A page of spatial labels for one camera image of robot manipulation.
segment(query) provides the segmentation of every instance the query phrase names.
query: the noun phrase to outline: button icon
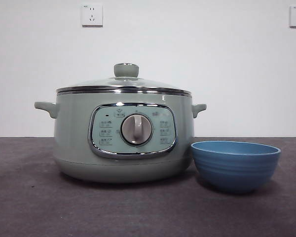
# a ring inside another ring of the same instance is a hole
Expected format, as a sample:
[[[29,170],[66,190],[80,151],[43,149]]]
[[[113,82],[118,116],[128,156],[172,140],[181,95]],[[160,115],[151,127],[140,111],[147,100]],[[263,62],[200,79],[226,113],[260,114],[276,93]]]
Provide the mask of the button icon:
[[[113,145],[111,138],[100,139],[100,145]]]
[[[100,137],[112,137],[112,131],[110,129],[101,130]]]
[[[168,121],[160,121],[160,127],[169,127],[169,122]]]
[[[114,117],[117,117],[117,118],[125,117],[125,112],[122,109],[117,109],[114,112]]]
[[[160,144],[169,144],[170,141],[167,137],[160,138]]]
[[[112,121],[101,121],[100,127],[112,127]]]
[[[160,136],[169,136],[171,134],[171,130],[168,128],[160,129]]]

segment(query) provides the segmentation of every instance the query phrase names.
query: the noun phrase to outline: lid handle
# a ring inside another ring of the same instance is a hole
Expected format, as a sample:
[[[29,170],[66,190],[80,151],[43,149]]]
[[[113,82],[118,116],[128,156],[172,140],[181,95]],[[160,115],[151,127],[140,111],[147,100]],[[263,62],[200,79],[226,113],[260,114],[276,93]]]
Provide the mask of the lid handle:
[[[116,77],[136,78],[139,73],[139,67],[132,63],[118,63],[114,65],[114,74]]]

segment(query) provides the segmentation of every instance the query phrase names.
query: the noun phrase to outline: ceramic bowl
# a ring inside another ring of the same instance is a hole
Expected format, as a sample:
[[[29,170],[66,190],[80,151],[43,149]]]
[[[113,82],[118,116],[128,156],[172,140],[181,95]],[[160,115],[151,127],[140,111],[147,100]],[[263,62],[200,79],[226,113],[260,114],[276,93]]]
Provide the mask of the ceramic bowl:
[[[281,150],[264,144],[205,141],[191,144],[200,175],[222,191],[251,192],[272,177]]]

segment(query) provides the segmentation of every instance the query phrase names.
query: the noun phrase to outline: pot base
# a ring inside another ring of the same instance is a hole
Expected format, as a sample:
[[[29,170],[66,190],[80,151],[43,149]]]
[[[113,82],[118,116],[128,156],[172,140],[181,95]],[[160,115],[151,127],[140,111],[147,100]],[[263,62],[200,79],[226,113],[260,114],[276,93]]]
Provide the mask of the pot base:
[[[77,179],[100,183],[138,183],[170,177],[186,170],[191,159],[136,165],[96,165],[55,158],[59,169]]]

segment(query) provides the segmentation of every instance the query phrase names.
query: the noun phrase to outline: countertop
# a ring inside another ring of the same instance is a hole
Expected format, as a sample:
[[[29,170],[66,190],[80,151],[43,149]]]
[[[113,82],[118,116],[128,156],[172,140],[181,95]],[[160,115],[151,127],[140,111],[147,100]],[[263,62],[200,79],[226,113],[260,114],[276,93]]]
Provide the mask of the countertop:
[[[194,163],[172,178],[100,184],[71,178],[53,138],[0,138],[0,237],[296,237],[296,138],[196,138],[279,147],[272,180],[246,195],[213,189]]]

